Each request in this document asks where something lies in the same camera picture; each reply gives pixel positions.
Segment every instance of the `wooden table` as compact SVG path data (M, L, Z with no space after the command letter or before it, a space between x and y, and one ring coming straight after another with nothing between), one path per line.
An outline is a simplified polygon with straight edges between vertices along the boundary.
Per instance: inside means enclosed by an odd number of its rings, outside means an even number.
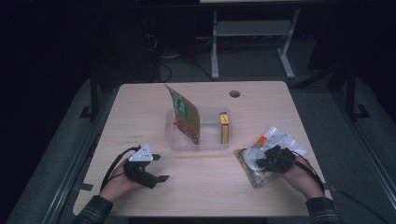
M287 217L306 216L305 198L283 179L254 189L233 152L249 147L272 126L291 134L308 152L306 158L322 177L304 126L281 81L167 84L197 107L224 105L231 110L233 137L227 149L174 151L164 137L166 111L172 100L163 84L120 87L94 153L74 212L99 193L103 177L125 149L150 143L160 154L146 170L170 175L154 189L138 189L116 202L111 215L127 217ZM230 91L239 91L233 98Z

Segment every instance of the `plastic bin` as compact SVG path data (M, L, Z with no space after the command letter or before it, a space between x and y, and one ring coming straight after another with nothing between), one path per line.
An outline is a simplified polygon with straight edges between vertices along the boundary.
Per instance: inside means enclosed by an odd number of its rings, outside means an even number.
M230 109L226 106L197 107L200 116L200 145L195 145L188 136L174 125L175 111L169 109L166 113L165 139L176 151L219 150L227 149L228 144L221 144L219 113L227 112L229 118L229 141L232 140L233 126Z

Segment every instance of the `person's arm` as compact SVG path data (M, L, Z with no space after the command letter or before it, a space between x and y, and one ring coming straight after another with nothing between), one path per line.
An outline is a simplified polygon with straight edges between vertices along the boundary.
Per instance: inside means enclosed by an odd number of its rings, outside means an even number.
M303 158L297 157L296 160L309 167ZM326 198L318 183L306 171L293 165L285 174L276 174L276 176L286 179L294 189L305 196L307 199L305 205L312 224L344 223L338 216L334 202Z
M129 191L140 188L141 185L131 181L123 173L123 161L111 174L110 180L99 193L94 195L74 220L74 224L105 223L113 203Z

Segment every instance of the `hand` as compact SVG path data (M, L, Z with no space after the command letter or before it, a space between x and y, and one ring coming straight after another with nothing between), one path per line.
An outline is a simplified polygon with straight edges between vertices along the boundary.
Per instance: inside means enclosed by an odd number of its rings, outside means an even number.
M296 160L309 168L308 163L302 157L297 157ZM285 174L276 173L276 176L286 179L306 199L325 197L318 183L305 170L296 165L293 165Z
M134 181L131 181L124 175L123 164L126 162L125 159L116 169L114 169L111 174L111 179L106 183L105 187L99 193L99 196L107 199L108 201L114 203L116 200L122 198L127 192L138 189L141 187Z

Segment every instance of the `sleeve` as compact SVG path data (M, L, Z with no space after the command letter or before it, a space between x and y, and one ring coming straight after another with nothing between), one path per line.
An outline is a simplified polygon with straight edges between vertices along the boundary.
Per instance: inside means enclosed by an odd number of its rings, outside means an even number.
M311 224L341 224L334 202L328 198L313 198L305 203Z
M108 213L113 208L113 203L108 200L94 195L91 200L78 214L74 224L103 224L105 223Z

